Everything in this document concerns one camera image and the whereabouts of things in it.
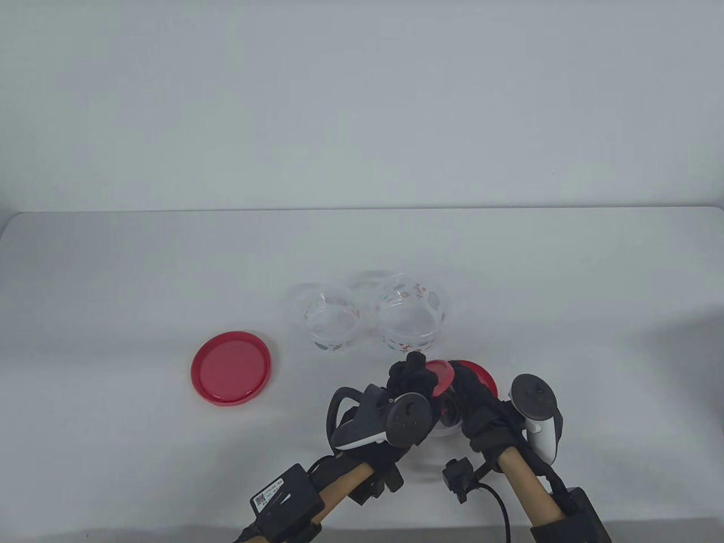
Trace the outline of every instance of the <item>black clamp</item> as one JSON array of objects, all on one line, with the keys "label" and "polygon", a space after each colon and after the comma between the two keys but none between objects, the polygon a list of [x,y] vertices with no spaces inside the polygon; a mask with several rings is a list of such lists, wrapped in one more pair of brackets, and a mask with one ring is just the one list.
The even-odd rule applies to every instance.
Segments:
[{"label": "black clamp", "polygon": [[312,519],[324,501],[301,465],[295,464],[250,500],[256,520],[235,543],[263,536],[269,543],[309,543],[321,531]]},{"label": "black clamp", "polygon": [[[360,460],[345,455],[325,456],[317,460],[309,469],[310,481],[314,488],[322,490],[360,464]],[[388,473],[373,473],[350,492],[349,496],[359,505],[364,505],[369,498],[380,497],[385,484],[391,487],[393,492],[403,485],[402,476],[396,468]]]},{"label": "black clamp", "polygon": [[453,458],[445,464],[445,469],[442,470],[442,480],[445,481],[447,489],[458,497],[458,502],[465,503],[468,501],[468,494],[480,488],[480,479],[490,473],[491,470],[490,465],[484,463],[474,471],[473,465],[467,458],[462,460]]},{"label": "black clamp", "polygon": [[536,543],[611,543],[606,528],[582,488],[568,489],[566,496],[551,494],[551,497],[566,517],[531,528]]}]

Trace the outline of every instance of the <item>white table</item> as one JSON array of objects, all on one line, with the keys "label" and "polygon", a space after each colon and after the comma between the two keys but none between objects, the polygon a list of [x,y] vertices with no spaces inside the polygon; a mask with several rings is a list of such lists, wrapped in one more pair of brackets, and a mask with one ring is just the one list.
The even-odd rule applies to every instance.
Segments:
[{"label": "white table", "polygon": [[[552,385],[555,467],[602,519],[724,516],[721,210],[23,214],[0,240],[0,539],[247,524],[255,490],[327,452],[332,392],[384,384],[396,360],[372,339],[305,342],[296,285],[400,270],[448,291],[430,355],[478,361],[502,390],[525,371]],[[274,376],[218,408],[189,367],[229,329],[268,341]],[[400,492],[348,500],[326,526],[500,524],[488,496],[460,506],[445,489],[465,454],[430,439]]]}]

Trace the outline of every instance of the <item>black cable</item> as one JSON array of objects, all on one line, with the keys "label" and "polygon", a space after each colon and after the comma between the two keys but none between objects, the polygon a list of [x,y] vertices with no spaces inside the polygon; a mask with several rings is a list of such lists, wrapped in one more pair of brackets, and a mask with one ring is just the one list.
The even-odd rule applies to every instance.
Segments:
[{"label": "black cable", "polygon": [[492,487],[485,483],[476,483],[475,488],[485,489],[493,495],[493,498],[498,502],[500,506],[500,512],[502,513],[502,520],[505,523],[505,543],[510,543],[510,519],[508,518],[508,510],[505,509],[505,503],[502,502],[500,494],[493,490]]}]

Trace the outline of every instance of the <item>clear glass bowl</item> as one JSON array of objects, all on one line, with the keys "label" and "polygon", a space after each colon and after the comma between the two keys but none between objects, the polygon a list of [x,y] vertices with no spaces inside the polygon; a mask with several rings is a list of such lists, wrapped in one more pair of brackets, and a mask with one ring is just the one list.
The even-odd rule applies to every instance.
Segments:
[{"label": "clear glass bowl", "polygon": [[301,325],[314,345],[338,351],[352,342],[360,324],[353,294],[342,287],[322,285],[308,292],[301,303]]},{"label": "clear glass bowl", "polygon": [[447,318],[439,285],[411,274],[385,279],[375,289],[374,318],[382,341],[392,350],[428,350]]}]

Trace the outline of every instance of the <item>wooden handle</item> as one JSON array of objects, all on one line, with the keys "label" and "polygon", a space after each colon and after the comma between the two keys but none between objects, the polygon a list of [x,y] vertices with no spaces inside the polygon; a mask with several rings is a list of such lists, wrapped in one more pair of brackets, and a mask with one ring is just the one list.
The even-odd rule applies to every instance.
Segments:
[{"label": "wooden handle", "polygon": [[[374,470],[367,464],[360,464],[349,473],[345,473],[335,482],[330,484],[326,489],[322,490],[319,495],[324,501],[324,510],[312,519],[315,524],[320,524],[324,517],[332,512],[350,492],[364,483],[367,478],[374,473]],[[248,543],[266,543],[266,539],[257,536],[249,539]]]},{"label": "wooden handle", "polygon": [[546,492],[518,449],[506,449],[498,458],[498,465],[508,478],[533,526],[543,526],[565,518],[563,511]]}]

